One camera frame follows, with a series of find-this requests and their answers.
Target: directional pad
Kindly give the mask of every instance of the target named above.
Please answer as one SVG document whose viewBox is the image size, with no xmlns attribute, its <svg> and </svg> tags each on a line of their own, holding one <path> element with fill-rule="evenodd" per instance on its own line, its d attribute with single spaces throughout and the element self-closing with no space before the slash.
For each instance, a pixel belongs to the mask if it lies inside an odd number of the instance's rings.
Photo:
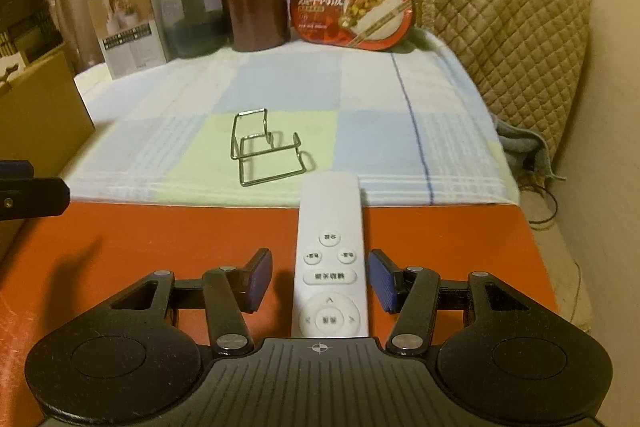
<svg viewBox="0 0 640 427">
<path fill-rule="evenodd" d="M 326 292 L 306 302 L 299 324 L 305 337 L 352 337 L 360 328 L 360 313 L 350 298 Z"/>
</svg>

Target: light blue sheet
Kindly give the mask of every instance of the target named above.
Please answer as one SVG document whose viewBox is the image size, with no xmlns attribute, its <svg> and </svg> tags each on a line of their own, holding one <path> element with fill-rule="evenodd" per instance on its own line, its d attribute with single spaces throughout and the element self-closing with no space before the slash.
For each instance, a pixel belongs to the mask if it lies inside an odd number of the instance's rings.
<svg viewBox="0 0 640 427">
<path fill-rule="evenodd" d="M 371 206 L 517 203 L 475 85 L 438 39 L 412 42 L 223 48 L 118 80 L 97 66 L 76 79 L 98 131 L 64 173 L 72 198 L 297 206 L 300 176 L 241 187 L 229 158 L 235 113 L 266 107 L 283 142 L 300 135 L 309 168 L 355 172 Z M 296 166 L 292 152 L 252 161 L 260 176 Z"/>
</svg>

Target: table surface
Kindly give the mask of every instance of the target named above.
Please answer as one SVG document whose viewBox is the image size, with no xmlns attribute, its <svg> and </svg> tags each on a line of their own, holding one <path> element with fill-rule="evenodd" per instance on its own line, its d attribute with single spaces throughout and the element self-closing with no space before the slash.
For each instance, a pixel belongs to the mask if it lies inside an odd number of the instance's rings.
<svg viewBox="0 0 640 427">
<path fill-rule="evenodd" d="M 398 266 L 421 265 L 443 279 L 488 271 L 555 310 L 553 290 L 517 206 L 364 209 L 365 246 Z M 298 210 L 72 203 L 63 216 L 28 223 L 0 265 L 0 426 L 36 425 L 42 415 L 24 380 L 24 360 L 44 335 L 137 279 L 169 269 L 199 278 L 273 252 L 260 310 L 245 315 L 255 341 L 286 337 Z M 394 318 L 369 295 L 370 329 L 384 343 Z M 208 344 L 203 311 L 181 311 L 180 329 Z M 462 327 L 461 312 L 438 312 L 434 343 Z"/>
</svg>

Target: beige quilted cover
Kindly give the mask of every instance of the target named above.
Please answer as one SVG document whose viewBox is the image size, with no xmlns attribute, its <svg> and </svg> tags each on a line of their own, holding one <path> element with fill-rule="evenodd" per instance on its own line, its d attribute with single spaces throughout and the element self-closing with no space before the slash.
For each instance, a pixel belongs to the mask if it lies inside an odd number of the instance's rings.
<svg viewBox="0 0 640 427">
<path fill-rule="evenodd" d="M 558 149 L 588 41 L 589 0 L 414 0 L 420 28 L 444 40 L 489 110 Z"/>
</svg>

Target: white remote control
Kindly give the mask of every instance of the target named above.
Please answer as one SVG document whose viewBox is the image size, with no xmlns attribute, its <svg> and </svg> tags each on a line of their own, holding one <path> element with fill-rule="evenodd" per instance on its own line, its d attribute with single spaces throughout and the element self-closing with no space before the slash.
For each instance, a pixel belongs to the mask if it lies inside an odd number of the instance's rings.
<svg viewBox="0 0 640 427">
<path fill-rule="evenodd" d="M 358 177 L 306 174 L 300 191 L 291 336 L 368 337 Z"/>
</svg>

